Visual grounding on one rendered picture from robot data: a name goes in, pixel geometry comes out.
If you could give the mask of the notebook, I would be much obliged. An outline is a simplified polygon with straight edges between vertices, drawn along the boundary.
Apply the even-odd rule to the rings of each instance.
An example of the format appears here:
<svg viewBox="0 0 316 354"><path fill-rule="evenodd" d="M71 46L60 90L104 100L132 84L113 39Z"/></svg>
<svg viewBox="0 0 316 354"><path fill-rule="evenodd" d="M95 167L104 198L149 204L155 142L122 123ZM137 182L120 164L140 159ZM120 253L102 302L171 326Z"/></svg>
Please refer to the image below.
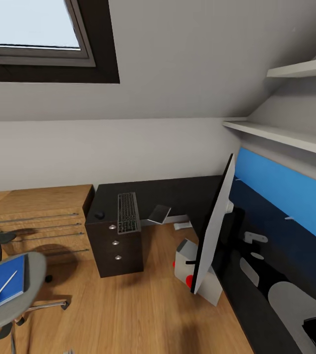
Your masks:
<svg viewBox="0 0 316 354"><path fill-rule="evenodd" d="M169 214L171 207L157 205L153 213L148 218L149 221L164 224L167 215Z"/></svg>

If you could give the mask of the folder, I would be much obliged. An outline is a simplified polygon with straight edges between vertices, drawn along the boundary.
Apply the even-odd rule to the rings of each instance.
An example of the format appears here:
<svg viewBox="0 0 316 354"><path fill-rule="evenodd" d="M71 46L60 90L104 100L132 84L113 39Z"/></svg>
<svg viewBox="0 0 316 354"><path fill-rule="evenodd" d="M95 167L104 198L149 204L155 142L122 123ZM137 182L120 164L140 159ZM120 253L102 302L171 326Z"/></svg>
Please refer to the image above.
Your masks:
<svg viewBox="0 0 316 354"><path fill-rule="evenodd" d="M15 271L16 273L9 281ZM0 290L9 281L0 293L0 306L24 293L24 271L24 255L0 265Z"/></svg>

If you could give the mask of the keyboard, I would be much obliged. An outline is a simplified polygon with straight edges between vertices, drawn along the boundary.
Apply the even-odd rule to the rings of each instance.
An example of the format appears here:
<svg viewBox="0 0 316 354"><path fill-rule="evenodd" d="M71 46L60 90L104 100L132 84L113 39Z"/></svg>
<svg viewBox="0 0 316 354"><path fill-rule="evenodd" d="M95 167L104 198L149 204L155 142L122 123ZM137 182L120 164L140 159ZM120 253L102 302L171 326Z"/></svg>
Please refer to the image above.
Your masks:
<svg viewBox="0 0 316 354"><path fill-rule="evenodd" d="M118 194L118 235L141 232L136 193Z"/></svg>

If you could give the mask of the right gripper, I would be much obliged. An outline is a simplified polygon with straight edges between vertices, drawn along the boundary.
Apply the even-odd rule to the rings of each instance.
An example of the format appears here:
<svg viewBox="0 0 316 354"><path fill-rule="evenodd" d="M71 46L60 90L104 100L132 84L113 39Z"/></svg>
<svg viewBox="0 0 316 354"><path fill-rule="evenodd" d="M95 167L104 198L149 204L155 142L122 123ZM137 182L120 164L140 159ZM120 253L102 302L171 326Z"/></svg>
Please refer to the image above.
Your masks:
<svg viewBox="0 0 316 354"><path fill-rule="evenodd" d="M231 249L241 252L243 248L252 248L255 252L260 252L260 245L253 242L252 244L244 242L242 239L237 237L228 236L228 243L231 244Z"/></svg>

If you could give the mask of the swivel chair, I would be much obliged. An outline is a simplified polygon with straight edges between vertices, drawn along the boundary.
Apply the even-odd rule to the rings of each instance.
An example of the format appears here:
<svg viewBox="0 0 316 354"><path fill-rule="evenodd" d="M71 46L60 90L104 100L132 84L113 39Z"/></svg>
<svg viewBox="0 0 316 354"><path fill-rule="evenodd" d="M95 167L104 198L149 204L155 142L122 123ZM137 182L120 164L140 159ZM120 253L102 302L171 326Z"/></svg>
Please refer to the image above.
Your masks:
<svg viewBox="0 0 316 354"><path fill-rule="evenodd" d="M31 305L37 298L44 281L50 283L52 275L46 276L47 273L47 257L45 254L37 251L25 252L17 255L9 256L9 258L2 260L2 244L11 242L16 238L15 233L0 234L0 265L8 261L14 260L20 256L25 257L25 271L24 271L24 293L0 306L0 339L11 335L11 352L16 353L16 336L15 323L21 326L25 319L22 315L25 312L61 306L65 310L69 303L67 301L42 304L38 306Z"/></svg>

